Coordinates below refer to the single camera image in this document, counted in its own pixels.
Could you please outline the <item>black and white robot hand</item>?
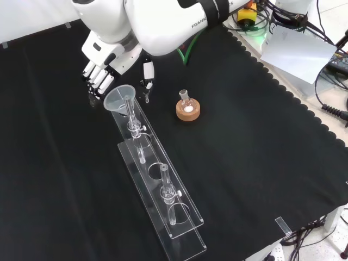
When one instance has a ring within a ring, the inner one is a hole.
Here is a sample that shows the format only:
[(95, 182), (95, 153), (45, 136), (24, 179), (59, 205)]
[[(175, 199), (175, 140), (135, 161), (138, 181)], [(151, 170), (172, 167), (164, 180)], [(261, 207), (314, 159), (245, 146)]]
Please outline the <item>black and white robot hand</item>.
[(111, 84), (129, 71), (137, 61), (142, 62), (143, 79), (140, 81), (140, 97), (148, 99), (153, 90), (155, 72), (153, 60), (145, 52), (133, 34), (124, 42), (105, 43), (96, 33), (90, 32), (82, 52), (89, 59), (82, 72), (91, 98), (102, 100)]

